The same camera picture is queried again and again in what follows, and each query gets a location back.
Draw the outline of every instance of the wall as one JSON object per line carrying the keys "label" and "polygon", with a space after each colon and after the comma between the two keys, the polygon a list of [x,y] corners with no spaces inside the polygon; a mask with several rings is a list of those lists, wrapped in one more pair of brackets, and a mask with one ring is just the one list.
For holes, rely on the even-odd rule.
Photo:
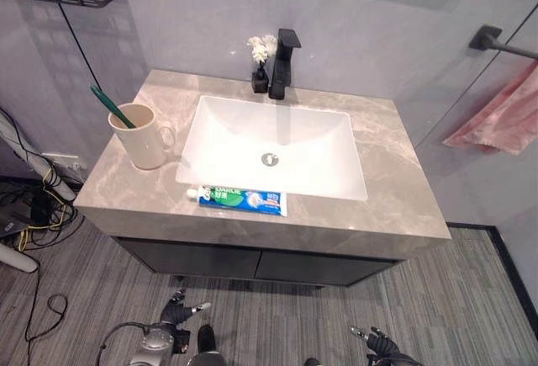
{"label": "wall", "polygon": [[[538,50],[537,29],[538,11],[534,11],[509,44]],[[496,225],[538,308],[538,143],[518,156],[441,144],[530,62],[500,53],[416,151],[445,218]]]}
{"label": "wall", "polygon": [[[293,55],[294,85],[392,98],[418,145],[493,58],[467,48],[477,28],[496,24],[504,41],[535,3],[116,0],[102,10],[66,7],[66,15],[118,103],[134,97],[150,67],[248,80],[245,41],[293,28],[303,44]],[[77,153],[92,165],[110,130],[58,7],[0,0],[0,11],[0,56],[9,61],[0,71],[0,104],[41,150]],[[7,149],[0,157],[0,174],[28,173]],[[488,205],[489,197],[474,199]]]}

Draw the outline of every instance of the gray marble countertop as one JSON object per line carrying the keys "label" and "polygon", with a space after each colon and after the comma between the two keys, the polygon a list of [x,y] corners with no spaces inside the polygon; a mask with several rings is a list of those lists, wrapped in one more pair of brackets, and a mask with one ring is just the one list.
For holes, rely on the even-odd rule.
{"label": "gray marble countertop", "polygon": [[113,136],[75,205],[112,236],[408,258],[450,239],[391,100],[287,88],[284,103],[347,112],[368,200],[289,194],[287,217],[200,207],[175,181],[177,160],[201,95],[276,103],[248,82],[154,70],[134,99],[177,127],[174,157],[134,167]]}

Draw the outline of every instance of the white flower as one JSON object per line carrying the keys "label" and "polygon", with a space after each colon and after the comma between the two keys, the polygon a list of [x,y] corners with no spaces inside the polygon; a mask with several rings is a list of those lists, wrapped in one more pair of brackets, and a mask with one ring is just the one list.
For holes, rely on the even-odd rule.
{"label": "white flower", "polygon": [[254,47],[256,45],[263,44],[263,42],[261,41],[261,38],[259,36],[253,36],[252,38],[249,38],[246,44]]}
{"label": "white flower", "polygon": [[252,58],[257,64],[261,64],[267,60],[267,48],[263,44],[252,46]]}
{"label": "white flower", "polygon": [[277,53],[277,38],[272,35],[265,35],[261,37],[261,41],[267,48],[267,54],[273,56]]}
{"label": "white flower", "polygon": [[267,57],[277,53],[277,38],[272,35],[265,35],[263,38],[253,36],[246,43],[252,46],[252,58],[257,64],[267,60]]}

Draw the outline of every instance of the rectangular sink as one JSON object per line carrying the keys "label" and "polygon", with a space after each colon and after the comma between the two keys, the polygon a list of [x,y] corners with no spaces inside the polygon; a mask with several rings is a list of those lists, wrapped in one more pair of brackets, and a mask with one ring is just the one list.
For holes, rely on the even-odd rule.
{"label": "rectangular sink", "polygon": [[179,183],[366,200],[347,113],[203,95]]}

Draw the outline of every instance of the black vase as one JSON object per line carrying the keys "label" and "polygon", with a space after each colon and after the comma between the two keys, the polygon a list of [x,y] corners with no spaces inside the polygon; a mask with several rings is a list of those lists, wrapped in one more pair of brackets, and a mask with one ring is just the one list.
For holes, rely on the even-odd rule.
{"label": "black vase", "polygon": [[269,77],[265,69],[265,62],[260,63],[255,72],[252,72],[252,90],[254,93],[266,93],[269,88]]}

